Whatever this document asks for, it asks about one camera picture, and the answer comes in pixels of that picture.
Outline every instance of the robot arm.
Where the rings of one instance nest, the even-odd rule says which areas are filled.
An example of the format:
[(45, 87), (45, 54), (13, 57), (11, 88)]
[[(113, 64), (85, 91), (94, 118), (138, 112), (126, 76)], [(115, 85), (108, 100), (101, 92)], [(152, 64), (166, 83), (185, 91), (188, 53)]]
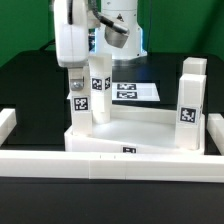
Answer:
[(147, 52), (143, 50), (143, 30), (137, 22), (138, 0), (101, 0), (101, 12), (107, 17), (116, 18), (116, 23), (127, 24), (130, 34), (122, 49), (111, 43), (115, 42), (116, 33), (102, 25), (96, 29), (96, 53), (111, 53), (114, 65), (130, 65), (137, 61), (144, 62)]
[[(123, 47), (129, 35), (128, 28), (121, 21), (113, 21), (99, 14), (95, 0), (91, 0), (91, 3), (96, 19), (110, 30), (105, 35), (107, 42), (115, 47)], [(89, 55), (88, 12), (88, 0), (54, 2), (56, 51), (61, 67), (75, 68), (86, 64)]]

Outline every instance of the black table surface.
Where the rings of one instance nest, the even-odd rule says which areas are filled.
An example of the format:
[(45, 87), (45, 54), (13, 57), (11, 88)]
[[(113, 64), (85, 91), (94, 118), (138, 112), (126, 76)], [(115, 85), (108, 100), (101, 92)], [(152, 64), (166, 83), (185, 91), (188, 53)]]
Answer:
[[(204, 113), (224, 112), (224, 62), (207, 54), (148, 56), (113, 68), (114, 82), (156, 83), (160, 102), (126, 105), (176, 109), (187, 57), (208, 59)], [(3, 149), (64, 151), (71, 125), (67, 71), (55, 52), (27, 51), (0, 68), (0, 109), (16, 108), (17, 126)], [(218, 154), (206, 133), (206, 154)], [(164, 181), (0, 178), (0, 223), (223, 223), (224, 185)]]

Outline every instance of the white box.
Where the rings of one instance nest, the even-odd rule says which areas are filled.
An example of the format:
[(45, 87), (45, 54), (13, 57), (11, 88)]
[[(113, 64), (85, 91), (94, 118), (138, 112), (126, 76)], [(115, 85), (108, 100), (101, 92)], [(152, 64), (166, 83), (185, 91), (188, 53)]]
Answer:
[(184, 61), (182, 74), (205, 75), (207, 59), (189, 57)]
[(196, 150), (200, 141), (205, 75), (184, 74), (179, 82), (175, 145)]
[(91, 108), (93, 121), (98, 124), (110, 121), (112, 105), (112, 55), (91, 54)]

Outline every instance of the white plastic part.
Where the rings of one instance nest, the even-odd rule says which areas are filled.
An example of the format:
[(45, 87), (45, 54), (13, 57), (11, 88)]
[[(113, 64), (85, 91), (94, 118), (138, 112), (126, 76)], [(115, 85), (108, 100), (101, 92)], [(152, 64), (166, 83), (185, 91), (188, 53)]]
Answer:
[(65, 148), (69, 152), (123, 153), (133, 149), (138, 154), (202, 155), (204, 153), (204, 116), (200, 122), (200, 149), (175, 146), (176, 111), (112, 106), (108, 124), (93, 124), (91, 137), (65, 132)]
[(1, 177), (224, 183), (221, 156), (0, 151)]
[(112, 105), (112, 55), (91, 54), (89, 66), (93, 121), (98, 124), (108, 123)]
[(82, 67), (89, 55), (86, 0), (73, 1), (73, 24), (68, 23), (68, 2), (54, 1), (54, 26), (58, 64)]
[(15, 109), (3, 109), (0, 113), (0, 146), (16, 126)]
[(209, 114), (207, 129), (219, 149), (224, 155), (224, 119), (221, 114)]
[(175, 131), (177, 147), (193, 150), (199, 147), (205, 83), (205, 75), (184, 74), (180, 78)]
[(105, 26), (96, 29), (96, 53), (111, 53), (115, 60), (131, 60), (146, 56), (147, 52), (142, 49), (143, 31), (137, 23), (138, 0), (111, 0), (102, 1), (102, 13), (118, 18), (127, 24), (130, 35), (122, 49), (110, 46), (105, 38)]
[(89, 67), (68, 69), (69, 83), (84, 78), (84, 88), (73, 91), (70, 86), (70, 102), (73, 135), (92, 135), (92, 111)]
[(183, 74), (205, 75), (207, 59), (189, 57), (184, 61)]

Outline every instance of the white platform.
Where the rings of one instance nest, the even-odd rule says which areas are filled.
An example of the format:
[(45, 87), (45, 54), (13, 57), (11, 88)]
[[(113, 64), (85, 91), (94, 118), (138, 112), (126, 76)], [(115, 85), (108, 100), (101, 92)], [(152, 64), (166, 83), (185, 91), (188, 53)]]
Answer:
[(65, 147), (69, 152), (123, 153), (124, 147), (140, 154), (204, 153), (204, 115), (201, 117), (200, 148), (189, 150), (175, 146), (176, 111), (113, 105), (111, 122), (94, 124), (92, 137), (65, 133)]

